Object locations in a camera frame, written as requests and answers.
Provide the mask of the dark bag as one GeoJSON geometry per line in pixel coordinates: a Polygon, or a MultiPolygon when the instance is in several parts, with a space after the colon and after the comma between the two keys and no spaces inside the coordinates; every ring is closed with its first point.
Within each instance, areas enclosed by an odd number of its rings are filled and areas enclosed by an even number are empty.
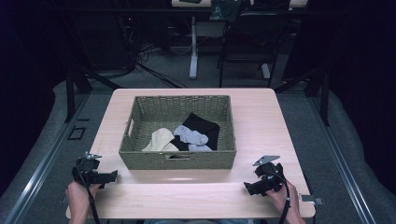
{"type": "Polygon", "coordinates": [[[211,0],[212,21],[235,21],[239,14],[242,0],[211,0]]]}

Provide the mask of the black chair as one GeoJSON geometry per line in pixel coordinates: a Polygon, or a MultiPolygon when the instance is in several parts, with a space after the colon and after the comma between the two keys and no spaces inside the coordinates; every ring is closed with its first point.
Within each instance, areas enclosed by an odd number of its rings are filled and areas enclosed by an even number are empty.
{"type": "Polygon", "coordinates": [[[270,86],[279,48],[289,28],[286,16],[263,11],[242,11],[235,21],[227,22],[219,52],[219,86],[223,84],[225,63],[253,63],[259,69],[270,64],[270,86]]]}

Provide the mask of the person's right hand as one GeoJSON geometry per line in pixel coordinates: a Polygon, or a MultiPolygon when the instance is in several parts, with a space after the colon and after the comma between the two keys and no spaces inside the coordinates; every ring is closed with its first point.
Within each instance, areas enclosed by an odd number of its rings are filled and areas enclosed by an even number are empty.
{"type": "Polygon", "coordinates": [[[299,198],[298,193],[294,185],[290,182],[283,185],[279,191],[267,190],[267,196],[271,199],[274,204],[276,210],[279,213],[282,213],[285,207],[286,200],[290,200],[290,208],[288,210],[288,214],[299,214],[300,215],[300,206],[299,206],[299,198]]]}

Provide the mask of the black sock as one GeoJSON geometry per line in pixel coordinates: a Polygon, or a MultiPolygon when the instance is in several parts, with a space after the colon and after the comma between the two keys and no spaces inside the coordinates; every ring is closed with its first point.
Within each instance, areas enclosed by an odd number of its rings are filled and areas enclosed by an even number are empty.
{"type": "Polygon", "coordinates": [[[190,113],[182,126],[189,128],[192,132],[196,131],[199,134],[204,134],[208,138],[206,145],[212,150],[218,149],[220,126],[217,123],[190,113]]]}

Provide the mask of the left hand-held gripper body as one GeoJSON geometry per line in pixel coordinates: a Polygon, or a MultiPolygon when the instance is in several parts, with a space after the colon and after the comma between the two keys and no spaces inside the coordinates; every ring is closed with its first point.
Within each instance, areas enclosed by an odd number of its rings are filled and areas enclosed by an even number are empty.
{"type": "Polygon", "coordinates": [[[99,166],[100,155],[91,154],[85,152],[83,156],[76,160],[75,166],[72,168],[72,176],[74,180],[80,185],[88,188],[91,184],[98,184],[102,186],[102,183],[97,182],[99,174],[96,169],[99,166]]]}

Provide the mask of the cream sock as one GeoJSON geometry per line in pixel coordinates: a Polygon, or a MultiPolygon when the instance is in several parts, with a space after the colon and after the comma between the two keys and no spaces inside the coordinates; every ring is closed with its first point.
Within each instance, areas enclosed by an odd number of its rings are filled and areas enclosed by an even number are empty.
{"type": "Polygon", "coordinates": [[[151,134],[151,140],[143,151],[178,151],[178,148],[172,144],[174,135],[166,128],[161,128],[151,134]]]}

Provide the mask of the metal floor rail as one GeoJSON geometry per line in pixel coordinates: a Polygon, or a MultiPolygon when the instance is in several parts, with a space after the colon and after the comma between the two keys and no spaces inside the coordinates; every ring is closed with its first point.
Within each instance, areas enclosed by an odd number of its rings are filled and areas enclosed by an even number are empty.
{"type": "Polygon", "coordinates": [[[31,153],[6,194],[0,198],[0,224],[67,224],[64,190],[72,181],[75,160],[91,147],[92,98],[81,95],[76,113],[64,122],[64,102],[58,100],[31,153]],[[86,127],[81,140],[68,140],[74,126],[86,127]]]}
{"type": "Polygon", "coordinates": [[[315,118],[320,126],[320,129],[324,132],[326,139],[330,145],[330,152],[332,154],[332,160],[338,170],[338,174],[341,176],[344,186],[346,187],[346,191],[349,195],[350,200],[352,201],[355,210],[361,220],[362,224],[377,224],[375,218],[361,192],[361,188],[356,182],[354,175],[352,174],[347,161],[344,157],[344,154],[336,141],[332,128],[325,124],[322,120],[322,117],[319,113],[319,105],[315,99],[308,98],[307,102],[309,103],[315,118]]]}

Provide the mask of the person's left hand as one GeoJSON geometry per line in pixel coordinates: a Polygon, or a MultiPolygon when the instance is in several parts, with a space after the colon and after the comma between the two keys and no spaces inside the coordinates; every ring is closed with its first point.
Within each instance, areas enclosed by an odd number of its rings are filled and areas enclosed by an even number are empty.
{"type": "Polygon", "coordinates": [[[71,216],[87,216],[90,209],[88,191],[79,183],[72,181],[66,191],[71,216]]]}

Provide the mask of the green woven wicker basket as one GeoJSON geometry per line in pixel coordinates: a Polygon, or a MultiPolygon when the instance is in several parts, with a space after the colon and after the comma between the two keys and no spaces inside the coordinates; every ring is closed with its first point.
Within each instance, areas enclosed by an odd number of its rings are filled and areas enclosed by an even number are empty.
{"type": "Polygon", "coordinates": [[[136,96],[119,153],[130,170],[230,169],[236,155],[231,97],[136,96]],[[220,126],[217,150],[143,151],[153,132],[166,128],[173,133],[190,113],[220,126]]]}

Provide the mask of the black metal stand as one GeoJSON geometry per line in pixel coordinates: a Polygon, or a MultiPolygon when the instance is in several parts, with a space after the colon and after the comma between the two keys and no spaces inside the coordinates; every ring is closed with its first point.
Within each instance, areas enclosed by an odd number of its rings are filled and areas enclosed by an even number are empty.
{"type": "Polygon", "coordinates": [[[98,73],[88,69],[86,66],[71,63],[69,66],[69,72],[65,79],[67,103],[65,122],[69,122],[76,113],[75,88],[78,88],[82,94],[90,94],[92,92],[92,85],[88,80],[89,77],[99,81],[105,86],[108,86],[112,90],[120,89],[120,85],[100,76],[98,73]]]}
{"type": "Polygon", "coordinates": [[[326,126],[329,126],[328,120],[328,108],[329,108],[329,96],[330,96],[330,77],[328,73],[321,68],[315,68],[301,76],[295,77],[280,87],[275,88],[276,93],[283,92],[298,83],[307,80],[308,84],[304,89],[306,97],[314,97],[321,91],[320,104],[319,104],[319,116],[326,126]]]}

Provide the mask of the white desk leg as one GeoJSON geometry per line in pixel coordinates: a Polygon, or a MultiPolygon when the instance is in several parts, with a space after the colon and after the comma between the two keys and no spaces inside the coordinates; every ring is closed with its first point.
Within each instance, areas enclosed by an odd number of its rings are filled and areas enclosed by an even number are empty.
{"type": "Polygon", "coordinates": [[[190,65],[190,79],[197,78],[198,68],[198,52],[197,52],[197,37],[196,37],[196,21],[191,18],[191,65],[190,65]]]}

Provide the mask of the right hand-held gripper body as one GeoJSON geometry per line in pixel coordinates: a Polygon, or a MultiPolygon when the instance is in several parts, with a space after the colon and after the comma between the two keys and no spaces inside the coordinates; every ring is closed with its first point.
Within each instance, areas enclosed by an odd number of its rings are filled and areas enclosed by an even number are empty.
{"type": "Polygon", "coordinates": [[[254,192],[279,191],[282,188],[285,176],[281,163],[273,164],[273,161],[277,159],[279,156],[262,156],[253,163],[256,166],[254,174],[261,179],[253,184],[254,192]]]}

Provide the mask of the metal table clamp bracket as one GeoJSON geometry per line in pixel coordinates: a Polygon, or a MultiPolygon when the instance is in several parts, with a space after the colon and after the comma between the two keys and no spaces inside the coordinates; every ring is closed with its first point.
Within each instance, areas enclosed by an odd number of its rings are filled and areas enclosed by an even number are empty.
{"type": "Polygon", "coordinates": [[[323,205],[324,201],[322,198],[317,198],[315,195],[299,195],[300,199],[305,203],[311,203],[313,205],[323,205]]]}

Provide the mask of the light desk top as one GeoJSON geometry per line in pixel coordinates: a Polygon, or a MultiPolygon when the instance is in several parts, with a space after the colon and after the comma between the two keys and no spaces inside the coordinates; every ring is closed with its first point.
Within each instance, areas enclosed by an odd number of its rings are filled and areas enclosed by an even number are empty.
{"type": "MultiPolygon", "coordinates": [[[[305,7],[308,0],[290,0],[290,7],[305,7]]],[[[187,0],[171,0],[172,7],[211,7],[211,0],[201,0],[191,3],[187,0]]]]}

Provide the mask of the grey sock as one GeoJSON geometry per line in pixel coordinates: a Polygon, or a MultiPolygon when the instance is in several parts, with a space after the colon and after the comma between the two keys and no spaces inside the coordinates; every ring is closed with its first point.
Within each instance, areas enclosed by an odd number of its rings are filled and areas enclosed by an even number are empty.
{"type": "Polygon", "coordinates": [[[171,143],[180,151],[211,151],[207,145],[208,137],[197,131],[192,131],[184,125],[174,130],[175,139],[171,143]]]}

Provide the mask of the black floor socket frame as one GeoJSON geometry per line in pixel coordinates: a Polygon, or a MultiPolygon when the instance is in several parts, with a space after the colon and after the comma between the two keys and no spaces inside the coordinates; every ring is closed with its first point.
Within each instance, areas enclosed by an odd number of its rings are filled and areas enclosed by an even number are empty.
{"type": "Polygon", "coordinates": [[[81,140],[82,137],[84,136],[87,128],[86,127],[78,127],[74,126],[67,136],[68,140],[81,140]]]}

